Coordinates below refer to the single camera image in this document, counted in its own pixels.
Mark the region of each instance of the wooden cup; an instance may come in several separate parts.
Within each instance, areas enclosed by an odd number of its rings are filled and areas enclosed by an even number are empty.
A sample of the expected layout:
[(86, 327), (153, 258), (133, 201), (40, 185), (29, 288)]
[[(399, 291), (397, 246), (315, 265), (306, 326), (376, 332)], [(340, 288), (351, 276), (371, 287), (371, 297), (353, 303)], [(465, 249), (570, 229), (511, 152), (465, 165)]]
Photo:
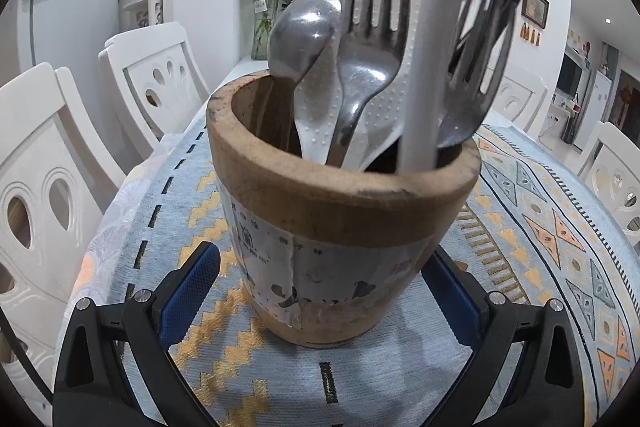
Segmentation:
[(481, 168), (473, 140), (443, 168), (351, 172), (280, 151), (260, 124), (268, 72), (215, 92), (207, 130), (244, 289), (283, 339), (329, 347), (375, 326), (428, 260)]

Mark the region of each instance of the blue patterned tablecloth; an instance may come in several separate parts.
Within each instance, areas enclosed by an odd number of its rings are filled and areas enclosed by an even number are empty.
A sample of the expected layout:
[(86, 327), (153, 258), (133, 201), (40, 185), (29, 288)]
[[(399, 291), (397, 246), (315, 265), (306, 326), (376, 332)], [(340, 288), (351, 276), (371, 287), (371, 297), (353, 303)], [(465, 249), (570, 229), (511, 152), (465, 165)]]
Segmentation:
[[(522, 133), (485, 126), (476, 141), (481, 177), (442, 245), (487, 290), (520, 303), (555, 297), (567, 304), (591, 425), (637, 360), (637, 257), (582, 182)], [(411, 426), (427, 418), (470, 350), (457, 344), (420, 276), (352, 344), (327, 350), (288, 344), (263, 327), (241, 291), (204, 118), (155, 162), (143, 168), (152, 175), (142, 176), (142, 201), (120, 211), (126, 238), (123, 228), (100, 227), (68, 313), (81, 296), (114, 303), (154, 288), (200, 241), (212, 241), (222, 253), (220, 276), (171, 352), (220, 425)], [(114, 223), (114, 212), (105, 219)], [(161, 420), (127, 346), (122, 356), (143, 410)], [(480, 417), (497, 409), (518, 356), (513, 349)]]

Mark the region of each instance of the picture frame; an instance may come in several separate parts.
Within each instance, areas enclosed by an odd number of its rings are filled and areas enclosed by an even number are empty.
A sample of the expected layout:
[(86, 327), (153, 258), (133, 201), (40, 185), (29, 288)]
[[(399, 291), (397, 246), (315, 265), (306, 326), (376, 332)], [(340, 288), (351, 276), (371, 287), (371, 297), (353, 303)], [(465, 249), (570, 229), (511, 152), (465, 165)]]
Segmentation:
[(548, 0), (523, 0), (522, 1), (522, 15), (540, 26), (542, 29), (546, 28), (546, 18), (549, 15), (549, 1)]

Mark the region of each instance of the black screen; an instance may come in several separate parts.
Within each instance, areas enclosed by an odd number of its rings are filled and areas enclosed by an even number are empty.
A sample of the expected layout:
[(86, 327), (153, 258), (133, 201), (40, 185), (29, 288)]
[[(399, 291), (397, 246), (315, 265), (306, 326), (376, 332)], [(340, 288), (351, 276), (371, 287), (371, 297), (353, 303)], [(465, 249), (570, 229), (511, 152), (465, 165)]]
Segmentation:
[(580, 84), (582, 76), (582, 68), (569, 58), (564, 56), (562, 60), (562, 68), (560, 68), (560, 76), (558, 77), (558, 89), (573, 98)]

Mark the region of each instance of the wooden chair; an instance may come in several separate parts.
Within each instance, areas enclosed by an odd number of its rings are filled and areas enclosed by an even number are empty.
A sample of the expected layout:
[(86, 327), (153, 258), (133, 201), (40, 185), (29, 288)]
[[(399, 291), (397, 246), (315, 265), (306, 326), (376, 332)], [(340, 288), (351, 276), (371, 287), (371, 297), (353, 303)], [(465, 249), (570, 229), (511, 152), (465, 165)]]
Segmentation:
[[(487, 68), (485, 78), (493, 73), (492, 68)], [(492, 108), (527, 132), (545, 96), (546, 87), (542, 78), (509, 62)]]
[[(102, 219), (76, 162), (113, 196), (125, 175), (66, 68), (42, 63), (0, 87), (0, 128), (0, 306), (51, 382), (63, 312)], [(6, 346), (0, 356), (20, 395), (42, 403)]]
[(120, 33), (98, 57), (118, 117), (143, 158), (166, 133), (183, 132), (209, 97), (177, 22)]
[(575, 173), (635, 246), (640, 241), (640, 149), (612, 123), (598, 122)]

